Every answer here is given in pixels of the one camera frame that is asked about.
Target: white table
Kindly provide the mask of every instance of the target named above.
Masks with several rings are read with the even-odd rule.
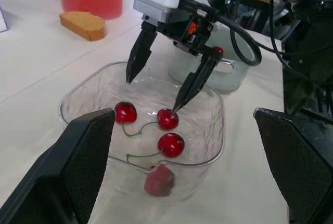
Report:
[[[125,0],[123,17],[108,22],[109,34],[89,43],[60,26],[59,0],[0,0],[10,30],[0,34],[0,205],[37,157],[62,133],[62,97],[105,64],[127,60],[140,32],[140,14]],[[270,46],[269,39],[251,33]],[[148,65],[168,79],[171,41],[159,35]],[[287,204],[268,167],[252,117],[256,107],[283,111],[282,69],[262,51],[242,86],[223,96],[226,145],[197,194],[185,204],[157,207],[116,193],[99,196],[91,223],[286,224]]]

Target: transparent bowl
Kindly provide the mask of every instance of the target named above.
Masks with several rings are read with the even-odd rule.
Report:
[[[113,108],[118,102],[134,104],[138,118],[126,124],[128,133],[136,133],[144,124],[156,121],[162,108],[172,108],[179,86],[152,78],[145,67],[137,78],[126,83],[126,62],[109,64],[71,90],[61,101],[59,115],[64,127],[88,112]],[[206,86],[187,106],[178,111],[179,126],[169,132],[185,140],[184,152],[175,159],[163,155],[131,158],[126,154],[149,155],[158,152],[157,142],[166,132],[157,124],[146,126],[141,135],[127,137],[122,126],[115,123],[103,187],[141,196],[156,204],[169,205],[190,198],[205,178],[210,165],[222,154],[225,136],[225,115],[221,96]],[[165,197],[153,197],[144,190],[147,176],[159,166],[174,174],[174,187]]]
[[[241,53],[248,59],[254,60],[251,48],[238,34],[236,42]],[[231,43],[230,30],[220,28],[213,32],[207,45],[220,46],[224,50],[223,60],[215,67],[207,80],[207,84],[221,93],[237,90],[247,75],[249,66],[243,63],[234,51]],[[195,72],[201,63],[201,56],[195,57],[183,50],[172,47],[170,50],[169,74],[177,81],[183,82],[190,72]]]

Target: orange sponge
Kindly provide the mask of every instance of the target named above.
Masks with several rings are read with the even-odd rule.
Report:
[[[90,12],[64,12],[60,14],[60,22],[65,28],[88,41],[97,41],[108,33],[105,21]]]

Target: black cable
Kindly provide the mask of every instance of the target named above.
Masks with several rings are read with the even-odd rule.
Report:
[[[270,33],[271,33],[271,41],[272,41],[272,46],[274,49],[274,52],[277,56],[277,58],[280,60],[280,62],[284,65],[284,67],[292,74],[296,75],[299,78],[302,78],[308,82],[314,83],[314,84],[320,84],[320,85],[329,85],[331,86],[332,84],[330,83],[323,83],[322,81],[310,78],[308,76],[305,76],[304,74],[294,70],[281,56],[281,54],[279,53],[276,43],[275,43],[275,39],[274,39],[274,24],[273,24],[273,13],[274,13],[274,0],[270,0],[270,9],[269,9],[269,18],[270,18]]]
[[[267,46],[264,46],[263,44],[259,43],[258,42],[258,45],[267,50],[267,51],[270,51],[270,52],[275,52],[273,49],[270,49],[269,47]],[[316,50],[312,50],[312,51],[298,51],[298,52],[283,52],[283,51],[279,51],[279,53],[281,55],[284,55],[284,56],[287,56],[287,57],[297,57],[297,56],[304,56],[304,55],[311,55],[311,54],[318,54],[319,52],[322,52],[322,51],[326,51],[326,50],[329,50],[333,48],[333,44],[329,44],[327,46],[324,46],[324,47],[321,47],[321,48],[318,48]]]
[[[241,0],[236,0],[236,2],[235,2],[235,6],[234,6],[234,9],[233,9],[233,13],[232,13],[232,19],[233,20],[236,20],[235,18],[236,18],[236,13],[237,13],[237,10],[238,10],[238,7],[239,7],[239,4],[240,4],[240,1]],[[267,51],[270,51],[270,52],[274,52],[275,53],[275,51],[273,50],[273,49],[270,49],[269,47],[267,47],[267,46],[264,46],[263,44],[261,44],[261,43],[259,43],[259,42],[257,42],[258,43],[258,45],[261,47],[261,48],[263,48],[263,49],[265,49],[265,50],[267,50]],[[327,46],[324,46],[324,47],[321,47],[321,48],[319,48],[319,49],[316,49],[316,50],[311,50],[311,51],[303,51],[303,52],[283,52],[283,51],[279,51],[279,53],[281,54],[281,55],[284,55],[284,56],[287,56],[287,57],[297,57],[297,56],[304,56],[304,55],[311,55],[311,54],[317,54],[317,53],[319,53],[319,52],[322,52],[322,51],[326,51],[326,50],[329,50],[329,49],[331,49],[331,48],[333,48],[333,44],[329,44],[329,45],[327,45]]]
[[[235,7],[234,7],[234,10],[233,10],[232,16],[230,16],[230,13],[229,13],[227,7],[225,7],[225,10],[226,10],[227,16],[228,16],[229,18],[231,18],[231,21],[233,21],[233,22],[235,22],[235,21],[234,21],[234,20],[235,20],[235,15],[236,15],[236,11],[237,11],[237,9],[238,9],[238,5],[239,5],[239,3],[240,3],[240,0],[236,0],[236,4],[235,4]],[[239,50],[238,45],[237,45],[237,41],[236,41],[235,31],[233,31],[233,29],[231,29],[231,28],[230,28],[230,38],[231,38],[231,43],[232,43],[232,45],[233,45],[234,51],[235,51],[235,53],[237,54],[237,56],[239,57],[239,59],[240,59],[241,61],[243,61],[245,64],[250,65],[250,66],[255,66],[255,65],[260,64],[260,62],[261,62],[261,52],[260,52],[260,60],[258,60],[256,57],[255,57],[254,60],[250,60],[250,59],[246,58],[246,57],[241,53],[241,51]],[[257,42],[256,42],[255,46],[256,46],[256,48],[258,48],[259,51],[260,51],[260,48],[258,47]]]
[[[261,58],[262,58],[261,51],[260,51],[260,48],[259,48],[257,42],[253,39],[253,37],[247,31],[245,31],[240,25],[238,25],[235,21],[225,17],[223,14],[218,14],[217,20],[220,23],[228,26],[230,28],[230,32],[234,33],[234,37],[235,37],[235,32],[238,33],[239,36],[242,37],[246,41],[246,43],[251,47],[253,54],[254,54],[254,60],[249,60],[243,56],[243,54],[240,52],[240,50],[237,46],[236,39],[235,39],[235,46],[233,44],[233,47],[234,47],[236,53],[237,53],[236,49],[238,50],[239,54],[237,54],[237,55],[242,56],[242,58],[241,57],[239,57],[239,58],[247,65],[254,66],[254,65],[260,64]]]

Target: red cherry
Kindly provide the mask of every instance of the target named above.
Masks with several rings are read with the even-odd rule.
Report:
[[[134,105],[130,102],[120,102],[114,107],[116,110],[116,122],[122,123],[134,123],[137,119],[137,113]]]
[[[145,182],[145,191],[155,197],[164,197],[171,194],[175,186],[175,175],[165,165],[161,164],[156,171],[150,173]]]
[[[185,141],[176,133],[167,133],[160,138],[157,147],[164,156],[175,158],[183,152]]]
[[[162,109],[157,113],[158,125],[163,130],[174,129],[179,124],[179,117],[177,113],[171,113],[170,109]]]
[[[218,52],[221,53],[221,54],[224,53],[224,50],[223,50],[221,47],[219,47],[219,46],[215,46],[215,47],[213,47],[213,49],[214,49],[215,51],[218,51]]]

